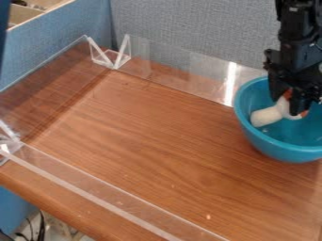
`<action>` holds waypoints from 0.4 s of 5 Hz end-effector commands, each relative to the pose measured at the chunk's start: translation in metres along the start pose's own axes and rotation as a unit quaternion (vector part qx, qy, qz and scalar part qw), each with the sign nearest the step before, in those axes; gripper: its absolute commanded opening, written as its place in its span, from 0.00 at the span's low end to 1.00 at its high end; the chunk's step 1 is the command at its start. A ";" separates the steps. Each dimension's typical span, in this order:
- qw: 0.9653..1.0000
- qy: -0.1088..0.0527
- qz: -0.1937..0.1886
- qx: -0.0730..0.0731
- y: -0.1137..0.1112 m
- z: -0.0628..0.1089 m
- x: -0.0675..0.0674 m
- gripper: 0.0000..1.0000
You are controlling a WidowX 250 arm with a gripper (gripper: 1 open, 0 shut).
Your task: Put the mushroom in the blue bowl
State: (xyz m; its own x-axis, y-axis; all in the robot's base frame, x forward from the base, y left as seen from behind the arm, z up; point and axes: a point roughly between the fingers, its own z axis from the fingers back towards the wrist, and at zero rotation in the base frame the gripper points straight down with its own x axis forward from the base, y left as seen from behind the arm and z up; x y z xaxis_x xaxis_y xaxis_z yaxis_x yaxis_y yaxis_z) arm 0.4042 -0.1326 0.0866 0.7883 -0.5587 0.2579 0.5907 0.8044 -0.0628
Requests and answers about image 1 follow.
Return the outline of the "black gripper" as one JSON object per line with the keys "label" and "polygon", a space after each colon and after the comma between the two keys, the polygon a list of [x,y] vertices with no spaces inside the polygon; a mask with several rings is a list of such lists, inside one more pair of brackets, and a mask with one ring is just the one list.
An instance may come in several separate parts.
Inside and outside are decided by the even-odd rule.
{"label": "black gripper", "polygon": [[291,90],[290,114],[310,110],[314,98],[322,97],[322,60],[303,66],[282,63],[279,51],[264,51],[264,69],[268,71],[268,92],[274,102]]}

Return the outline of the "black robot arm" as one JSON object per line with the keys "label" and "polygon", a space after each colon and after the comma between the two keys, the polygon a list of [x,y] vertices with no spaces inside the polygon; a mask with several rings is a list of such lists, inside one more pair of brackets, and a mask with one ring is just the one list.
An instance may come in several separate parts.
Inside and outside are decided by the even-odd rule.
{"label": "black robot arm", "polygon": [[290,94],[290,115],[322,102],[322,0],[275,0],[279,49],[264,51],[270,98]]}

